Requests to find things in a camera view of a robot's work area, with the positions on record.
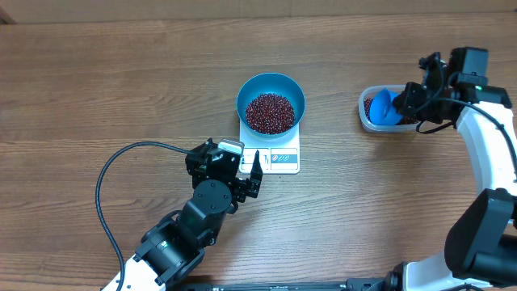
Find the wooden tabletop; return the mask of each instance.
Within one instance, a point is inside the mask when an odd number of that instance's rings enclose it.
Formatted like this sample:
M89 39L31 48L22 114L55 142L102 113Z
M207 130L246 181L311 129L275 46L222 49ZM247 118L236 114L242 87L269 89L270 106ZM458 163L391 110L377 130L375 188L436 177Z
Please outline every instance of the wooden tabletop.
M443 249L475 199L464 142L363 131L369 86L420 82L434 51L490 50L490 84L517 102L517 14L347 16L0 26L0 285L99 290L119 270L95 212L119 148L238 138L235 97L275 71L303 88L301 172L266 175L192 273L218 283L384 276ZM127 259L191 198L184 156L140 148L104 180Z

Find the white container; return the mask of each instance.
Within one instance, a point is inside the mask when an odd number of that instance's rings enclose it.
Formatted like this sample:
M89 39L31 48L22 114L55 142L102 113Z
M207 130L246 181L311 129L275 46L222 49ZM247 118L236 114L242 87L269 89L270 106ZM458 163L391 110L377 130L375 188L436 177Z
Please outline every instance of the white container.
M386 89L389 91L402 93L406 85L381 85L381 86L371 86L359 97L359 117L361 118L361 123L363 124L364 130L370 133L403 133L406 131L415 131L417 128L416 124L405 124L405 125L375 125L373 124L367 117L366 112L364 111L364 100L368 98L374 98L377 93L382 91L382 89Z

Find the bowl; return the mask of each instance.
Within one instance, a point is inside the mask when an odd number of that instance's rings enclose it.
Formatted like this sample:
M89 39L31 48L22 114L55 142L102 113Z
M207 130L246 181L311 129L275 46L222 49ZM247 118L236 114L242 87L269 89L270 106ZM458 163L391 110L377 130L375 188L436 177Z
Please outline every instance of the bowl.
M415 131L417 128L416 124L404 124L404 125L376 125L373 124L367 117L366 112L364 111L364 100L371 98L373 99L377 93L381 92L383 89L387 89L389 91L402 93L406 85L382 85L382 86L371 86L367 88L361 96L359 97L359 118L361 119L361 124L363 125L364 130L370 133L403 133L407 131Z
M287 98L294 109L294 123L292 127L283 133L266 134L253 130L246 121L246 109L254 99L261 94L273 93ZM273 139L288 134L299 123L305 114L305 96L300 86L290 77L279 73L263 73L249 79L242 86L237 95L237 114L241 122L255 135Z

